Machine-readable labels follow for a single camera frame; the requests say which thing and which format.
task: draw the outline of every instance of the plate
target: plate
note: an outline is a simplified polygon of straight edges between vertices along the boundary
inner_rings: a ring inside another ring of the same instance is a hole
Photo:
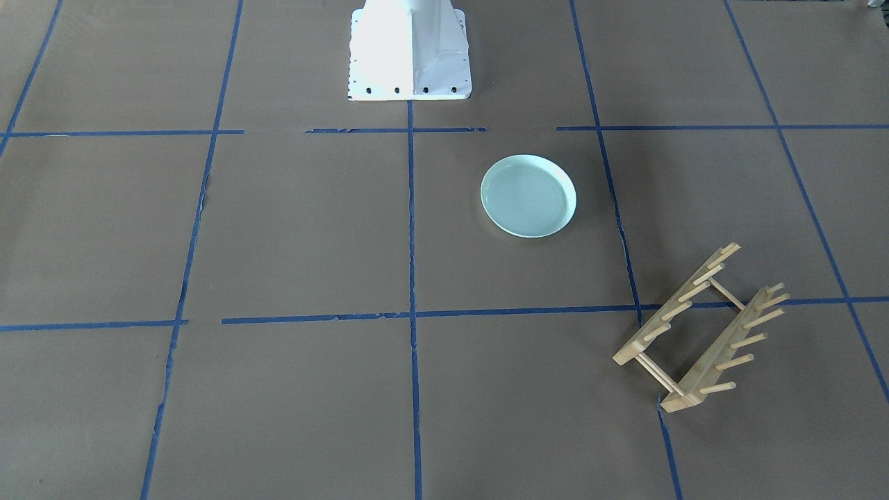
[[[535,155],[514,155],[488,169],[482,179],[482,206],[507,233],[543,238],[571,220],[577,191],[555,163]]]

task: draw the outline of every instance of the gray surface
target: gray surface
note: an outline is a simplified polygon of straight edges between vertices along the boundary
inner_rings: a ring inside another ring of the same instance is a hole
[[[686,497],[885,498],[889,407],[848,310],[787,309],[744,349],[756,359],[723,375],[737,389],[665,415]],[[692,319],[699,338],[725,324],[709,310]]]
[[[631,312],[421,319],[423,497],[666,498]]]
[[[406,143],[221,137],[186,315],[408,310]]]
[[[554,131],[418,134],[417,306],[421,310],[626,304],[624,266],[596,136]],[[546,157],[572,178],[577,211],[549,238],[511,236],[488,218],[479,186],[512,154]]]
[[[344,99],[361,3],[245,2],[222,126],[246,134],[216,141],[149,500],[413,498],[408,319],[220,324],[411,307],[407,134],[302,133],[407,125],[402,102]],[[2,4],[5,130],[53,3]],[[886,121],[889,31],[861,2],[817,4],[732,3],[780,121]],[[555,131],[592,124],[570,4],[456,6],[475,95],[418,102],[414,124],[490,131],[415,136],[418,309],[626,307],[596,134]],[[15,131],[211,127],[235,11],[67,1]],[[771,123],[721,3],[577,11],[603,124]],[[849,292],[889,295],[885,130],[786,134]],[[171,329],[11,330],[174,319],[210,140],[9,141],[0,496],[139,497]],[[744,248],[722,280],[742,298],[777,281],[795,298],[841,295],[775,131],[606,132],[605,146],[642,302],[733,240]],[[578,187],[552,238],[506,235],[478,202],[487,167],[518,152]],[[883,367],[886,307],[856,304]],[[737,390],[667,415],[686,498],[886,490],[889,408],[848,309],[787,309],[733,370]],[[652,357],[679,377],[731,316],[687,312]],[[634,324],[631,310],[419,318],[424,496],[671,498],[659,387],[611,361]]]
[[[785,134],[849,294],[886,295],[889,130]]]
[[[16,130],[212,128],[234,15],[217,0],[65,3]]]
[[[577,7],[603,125],[772,123],[722,2]]]
[[[2,497],[138,498],[169,339],[169,328],[4,332]]]
[[[775,132],[607,132],[605,142],[642,302],[667,300],[732,241],[743,248],[718,278],[739,297],[782,281],[796,298],[840,295]]]
[[[889,33],[865,2],[732,2],[778,121],[885,124]]]
[[[10,141],[0,158],[0,324],[172,318],[206,144]]]
[[[404,319],[182,328],[152,498],[407,498]]]

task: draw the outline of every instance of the blue grid line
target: blue grid line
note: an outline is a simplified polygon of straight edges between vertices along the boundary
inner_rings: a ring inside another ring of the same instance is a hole
[[[244,129],[223,129],[219,135],[240,135]],[[130,135],[212,135],[213,130],[91,130],[60,132],[13,132],[10,137],[117,137]]]
[[[851,297],[850,300],[856,303],[883,303],[889,302],[889,296],[863,296]],[[782,306],[806,306],[806,305],[828,305],[846,303],[844,297],[828,297],[813,299],[789,299],[782,302]],[[658,310],[663,307],[660,303],[642,303],[639,308],[642,310]],[[695,302],[692,309],[719,309],[732,308],[734,304],[731,302]],[[418,310],[417,318],[447,318],[455,316],[514,316],[522,314],[570,314],[570,313],[591,313],[591,312],[616,312],[616,311],[633,311],[636,310],[635,304],[615,304],[615,305],[590,305],[590,306],[568,306],[568,307],[526,307],[512,309],[450,309],[450,310]],[[303,323],[313,321],[355,321],[362,319],[403,319],[410,318],[410,311],[400,312],[362,312],[356,314],[308,314],[308,315],[291,315],[291,316],[255,316],[243,318],[224,318],[220,321],[222,325],[255,325],[262,323]]]
[[[679,471],[676,468],[676,457],[673,455],[673,441],[669,438],[669,429],[664,422],[663,410],[661,410],[661,396],[658,396],[658,422],[661,423],[661,436],[664,438],[664,449],[667,451],[667,462],[669,463],[669,475],[673,479],[673,492],[676,494],[676,500],[682,500],[682,487],[679,486]]]
[[[207,161],[204,165],[204,177],[201,180],[200,194],[197,197],[197,208],[195,210],[195,221],[191,230],[191,240],[188,243],[188,257],[185,261],[185,270],[182,273],[182,291],[179,297],[179,305],[176,307],[176,324],[173,325],[170,335],[170,350],[167,351],[166,368],[164,370],[164,392],[161,402],[157,405],[157,415],[155,417],[154,431],[151,435],[151,447],[148,450],[148,461],[145,466],[145,478],[142,481],[141,500],[148,500],[148,490],[151,487],[151,477],[155,468],[155,460],[157,457],[157,442],[160,439],[161,428],[164,424],[164,410],[166,409],[167,397],[170,393],[170,382],[172,379],[173,353],[176,351],[176,344],[179,341],[180,322],[182,314],[185,310],[185,299],[188,295],[188,280],[191,276],[191,266],[195,259],[195,248],[197,247],[197,234],[201,226],[201,214],[204,211],[204,198],[207,193],[207,181],[210,178],[210,169],[213,163],[213,154],[216,150],[217,132],[220,130],[220,122],[222,120],[222,107],[225,105],[226,90],[228,88],[228,75],[231,73],[231,62],[235,58],[235,45],[237,43],[237,31],[241,25],[241,12],[244,9],[244,0],[238,0],[237,11],[235,13],[234,27],[231,32],[231,41],[228,45],[228,59],[226,60],[225,72],[222,75],[222,84],[220,86],[219,101],[216,105],[216,118],[213,120],[213,133],[210,135],[210,147],[207,150]]]
[[[416,500],[423,498],[423,467],[420,451],[420,369],[417,360],[417,294],[416,259],[414,240],[415,212],[413,190],[413,101],[407,102],[407,187],[408,187],[408,248],[410,255],[410,314],[411,319],[411,386],[413,402],[413,494]]]
[[[870,365],[874,369],[874,374],[877,376],[877,381],[880,384],[880,388],[883,390],[883,396],[885,397],[886,402],[889,402],[889,387],[886,386],[886,380],[883,377],[883,371],[880,369],[879,363],[877,363],[877,357],[874,356],[874,351],[870,347],[870,340],[868,339],[868,336],[864,332],[864,328],[861,326],[861,322],[858,319],[858,312],[855,310],[853,301],[849,296],[849,291],[846,289],[845,282],[843,281],[843,275],[840,274],[839,266],[837,265],[837,260],[834,258],[833,252],[830,250],[827,236],[824,234],[824,229],[821,227],[821,223],[818,221],[818,215],[815,213],[815,208],[812,205],[812,200],[809,198],[809,193],[805,189],[805,185],[803,184],[803,178],[799,173],[799,169],[797,168],[797,162],[793,159],[793,155],[790,153],[790,147],[787,144],[787,140],[784,138],[784,132],[781,130],[778,122],[778,116],[775,114],[775,110],[772,107],[772,102],[769,99],[769,95],[765,91],[763,80],[759,76],[757,66],[753,62],[753,57],[750,55],[750,50],[747,47],[747,42],[744,41],[744,35],[741,33],[741,27],[738,25],[738,21],[734,17],[734,12],[732,11],[732,7],[731,5],[729,5],[728,0],[723,0],[723,5],[725,6],[725,10],[728,12],[729,19],[732,21],[734,31],[738,36],[738,41],[741,42],[741,49],[743,49],[744,55],[747,57],[747,63],[750,65],[750,70],[753,72],[753,77],[757,80],[757,85],[759,85],[759,92],[762,93],[763,100],[765,101],[765,107],[769,110],[769,114],[772,116],[772,121],[777,128],[778,137],[781,139],[781,146],[784,148],[784,154],[787,155],[787,160],[790,163],[790,168],[793,170],[793,175],[797,180],[799,192],[803,196],[805,206],[809,210],[809,215],[812,217],[812,222],[815,225],[815,229],[818,231],[818,237],[821,239],[821,245],[824,247],[824,252],[828,256],[830,268],[833,270],[834,276],[837,279],[837,283],[839,284],[840,291],[842,292],[843,298],[845,299],[846,306],[849,308],[849,313],[852,314],[855,328],[858,330],[858,336],[861,338],[861,343],[864,344],[864,350],[867,352],[868,358],[870,359]]]
[[[644,130],[860,130],[889,129],[889,124],[824,124],[824,125],[602,125],[602,130],[644,131]],[[594,125],[557,126],[557,132],[593,132]]]
[[[4,151],[6,151],[6,144],[9,143],[10,137],[12,135],[12,129],[15,128],[15,122],[19,120],[21,108],[25,105],[25,98],[28,97],[28,90],[31,89],[31,84],[34,83],[34,75],[36,75],[37,73],[37,68],[40,67],[40,61],[44,59],[46,46],[50,43],[50,36],[52,36],[52,32],[55,30],[56,20],[59,19],[59,12],[61,12],[61,2],[62,0],[58,0],[56,2],[56,8],[55,11],[52,12],[50,25],[46,28],[44,41],[40,44],[40,50],[37,51],[37,57],[34,58],[34,65],[31,66],[31,72],[28,73],[28,79],[25,80],[25,86],[21,89],[19,101],[16,102],[15,110],[12,112],[12,116],[9,119],[9,124],[6,126],[6,134],[4,135],[3,140],[0,141],[0,157],[3,157],[3,153]]]
[[[188,320],[180,320],[179,323],[187,325]],[[43,323],[38,325],[4,325],[0,326],[0,332],[41,332],[52,330],[99,330],[103,328],[135,328],[135,327],[173,327],[177,324],[175,319],[160,319],[154,321],[105,321],[101,323]]]
[[[618,205],[617,191],[614,189],[614,179],[611,174],[611,166],[608,162],[608,151],[605,148],[605,137],[602,134],[602,122],[599,120],[599,109],[596,105],[596,94],[593,92],[593,81],[589,75],[589,65],[587,63],[587,51],[583,48],[583,37],[581,36],[581,24],[577,21],[577,7],[574,0],[569,0],[571,6],[571,17],[574,22],[574,35],[577,37],[577,48],[581,53],[581,63],[583,64],[583,75],[587,80],[587,93],[589,94],[589,106],[593,111],[593,121],[596,122],[596,134],[599,139],[599,150],[602,153],[602,163],[605,167],[605,178],[608,180],[608,190],[611,192],[612,201],[614,203],[614,219],[617,222],[617,231],[621,236],[623,244],[623,257],[627,262],[627,276],[629,277],[629,288],[633,293],[633,303],[636,305],[636,316],[639,326],[642,326],[642,309],[639,307],[639,292],[636,289],[636,278],[633,275],[633,262],[629,258],[629,246],[627,245],[627,234],[623,230],[623,222],[621,221],[621,208]]]
[[[439,128],[413,128],[408,126],[408,128],[311,128],[304,133],[471,133],[487,131],[487,127],[484,126],[458,126]]]

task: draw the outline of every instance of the round plate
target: round plate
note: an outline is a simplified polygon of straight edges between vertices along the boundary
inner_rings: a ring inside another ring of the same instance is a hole
[[[571,220],[577,192],[555,163],[535,155],[515,155],[488,169],[482,180],[482,206],[507,233],[542,238]]]

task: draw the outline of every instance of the metal object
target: metal object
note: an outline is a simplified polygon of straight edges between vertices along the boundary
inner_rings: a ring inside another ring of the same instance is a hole
[[[455,100],[472,93],[466,16],[451,0],[367,0],[352,12],[351,27],[351,100]]]

